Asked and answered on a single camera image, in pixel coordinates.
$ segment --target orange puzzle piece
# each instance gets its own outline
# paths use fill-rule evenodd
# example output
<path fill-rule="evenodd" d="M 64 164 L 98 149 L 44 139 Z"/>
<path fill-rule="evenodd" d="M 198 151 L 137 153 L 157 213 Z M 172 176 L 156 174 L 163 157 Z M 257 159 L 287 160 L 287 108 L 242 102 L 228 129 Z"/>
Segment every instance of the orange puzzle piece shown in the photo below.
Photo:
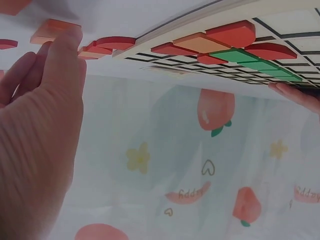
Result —
<path fill-rule="evenodd" d="M 74 23 L 55 20 L 55 19 L 48 19 L 45 21 L 38 30 L 32 35 L 30 39 L 31 44 L 44 44 L 46 42 L 53 42 L 56 37 L 63 32 L 73 26 L 79 26 Z"/>
<path fill-rule="evenodd" d="M 197 51 L 192 51 L 183 47 L 175 46 L 172 42 L 167 42 L 165 44 L 151 48 L 152 53 L 156 54 L 166 54 L 175 56 L 188 56 L 197 55 Z"/>
<path fill-rule="evenodd" d="M 244 48 L 264 60 L 297 59 L 298 55 L 287 46 L 276 43 L 258 43 Z"/>
<path fill-rule="evenodd" d="M 78 56 L 85 60 L 100 59 L 105 55 L 111 55 L 112 49 L 97 47 L 97 41 L 93 41 L 88 46 L 84 46 L 80 49 Z"/>
<path fill-rule="evenodd" d="M 202 63 L 202 64 L 206 64 L 206 65 L 213 65 L 213 64 L 227 64 L 228 61 L 225 61 L 225 60 L 222 60 L 220 58 L 217 58 L 217 57 L 213 57 L 213 56 L 210 56 L 209 54 L 198 54 L 197 58 L 199 63 Z"/>
<path fill-rule="evenodd" d="M 0 14 L 15 16 L 32 0 L 0 0 Z"/>
<path fill-rule="evenodd" d="M 244 20 L 219 26 L 206 31 L 209 38 L 228 44 L 235 48 L 244 48 L 256 41 L 256 27 Z"/>
<path fill-rule="evenodd" d="M 0 39 L 0 49 L 13 49 L 18 47 L 18 42 L 9 39 Z"/>
<path fill-rule="evenodd" d="M 173 45 L 185 49 L 190 49 L 202 54 L 228 50 L 231 48 L 230 46 L 222 42 L 218 42 L 207 37 L 203 32 L 198 32 L 174 40 Z"/>
<path fill-rule="evenodd" d="M 108 36 L 96 41 L 96 46 L 105 49 L 126 50 L 136 44 L 136 39 L 127 36 Z"/>

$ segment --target red peach print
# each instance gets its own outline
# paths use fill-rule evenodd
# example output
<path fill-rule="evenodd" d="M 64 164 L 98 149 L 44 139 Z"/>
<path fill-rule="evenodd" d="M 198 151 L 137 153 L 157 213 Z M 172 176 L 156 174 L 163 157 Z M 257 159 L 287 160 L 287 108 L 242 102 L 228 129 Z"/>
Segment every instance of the red peach print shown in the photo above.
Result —
<path fill-rule="evenodd" d="M 249 227 L 261 214 L 261 204 L 251 187 L 238 191 L 232 215 L 241 220 L 242 225 Z"/>
<path fill-rule="evenodd" d="M 121 230 L 102 223 L 86 225 L 76 233 L 74 240 L 129 240 Z"/>
<path fill-rule="evenodd" d="M 228 123 L 235 113 L 235 95 L 232 93 L 202 89 L 197 114 L 200 126 L 215 130 Z"/>

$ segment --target peach print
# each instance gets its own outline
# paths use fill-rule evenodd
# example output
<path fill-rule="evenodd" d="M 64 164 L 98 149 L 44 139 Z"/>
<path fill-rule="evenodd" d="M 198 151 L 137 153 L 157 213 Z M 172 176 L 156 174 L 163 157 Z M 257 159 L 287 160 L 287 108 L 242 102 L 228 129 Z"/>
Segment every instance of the peach print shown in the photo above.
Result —
<path fill-rule="evenodd" d="M 261 214 L 261 204 L 251 187 L 238 190 L 232 215 L 241 220 L 241 224 L 249 227 Z"/>
<path fill-rule="evenodd" d="M 301 203 L 318 204 L 320 202 L 320 192 L 314 192 L 311 188 L 295 186 L 294 199 Z"/>
<path fill-rule="evenodd" d="M 165 196 L 166 198 L 175 204 L 186 205 L 186 204 L 193 204 L 199 199 L 201 199 L 209 190 L 211 186 L 211 182 L 207 181 L 202 188 L 196 190 L 195 188 L 190 191 L 184 191 L 181 189 L 178 193 L 176 192 L 169 192 Z"/>
<path fill-rule="evenodd" d="M 102 223 L 86 225 L 76 233 L 74 240 L 129 240 L 121 230 Z"/>
<path fill-rule="evenodd" d="M 235 95 L 202 89 L 197 114 L 200 126 L 206 131 L 218 129 L 228 123 L 235 113 Z"/>

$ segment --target fingernail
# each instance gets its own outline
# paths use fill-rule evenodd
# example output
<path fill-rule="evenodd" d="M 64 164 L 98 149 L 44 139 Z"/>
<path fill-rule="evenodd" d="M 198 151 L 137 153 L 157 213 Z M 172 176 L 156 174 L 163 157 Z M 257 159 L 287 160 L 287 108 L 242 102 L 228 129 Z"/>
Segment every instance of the fingernail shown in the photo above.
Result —
<path fill-rule="evenodd" d="M 83 38 L 83 33 L 80 26 L 74 26 L 69 28 L 66 31 L 66 34 L 72 37 L 77 42 L 78 45 L 81 43 Z"/>
<path fill-rule="evenodd" d="M 276 84 L 275 87 L 279 91 L 280 94 L 284 94 L 284 92 L 278 87 L 278 84 Z"/>

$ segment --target red puzzle piece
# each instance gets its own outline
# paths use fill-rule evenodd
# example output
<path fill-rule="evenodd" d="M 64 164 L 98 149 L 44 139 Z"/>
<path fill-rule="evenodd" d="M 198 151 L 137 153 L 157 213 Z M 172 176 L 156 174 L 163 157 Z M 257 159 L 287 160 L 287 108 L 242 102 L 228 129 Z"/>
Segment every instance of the red puzzle piece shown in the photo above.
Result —
<path fill-rule="evenodd" d="M 298 57 L 287 46 L 270 42 L 253 44 L 245 47 L 244 50 L 264 60 L 297 59 Z"/>
<path fill-rule="evenodd" d="M 108 36 L 96 41 L 96 46 L 105 49 L 126 50 L 136 44 L 136 39 L 127 36 Z"/>
<path fill-rule="evenodd" d="M 80 55 L 78 55 L 78 58 L 83 59 L 83 60 L 98 60 L 99 59 L 99 58 L 96 58 L 96 57 L 80 56 Z"/>
<path fill-rule="evenodd" d="M 213 65 L 213 64 L 227 64 L 228 61 L 222 60 L 217 57 L 210 56 L 208 53 L 206 54 L 198 54 L 197 60 L 199 63 L 206 64 L 206 65 Z"/>
<path fill-rule="evenodd" d="M 239 49 L 256 41 L 256 27 L 251 22 L 244 20 L 209 29 L 206 35 Z"/>
<path fill-rule="evenodd" d="M 176 56 L 187 56 L 197 55 L 198 52 L 192 51 L 183 47 L 175 46 L 172 42 L 151 48 L 151 52 L 157 54 L 176 55 Z"/>
<path fill-rule="evenodd" d="M 48 19 L 31 36 L 30 43 L 42 45 L 46 42 L 53 42 L 60 33 L 74 26 L 81 28 L 80 25 L 74 23 Z"/>
<path fill-rule="evenodd" d="M 105 55 L 111 55 L 112 49 L 97 47 L 97 42 L 93 41 L 88 46 L 84 46 L 80 49 L 78 56 L 85 60 L 100 59 Z"/>
<path fill-rule="evenodd" d="M 0 39 L 0 49 L 13 49 L 18 47 L 18 42 L 9 39 Z"/>
<path fill-rule="evenodd" d="M 0 14 L 15 16 L 32 0 L 0 0 Z"/>

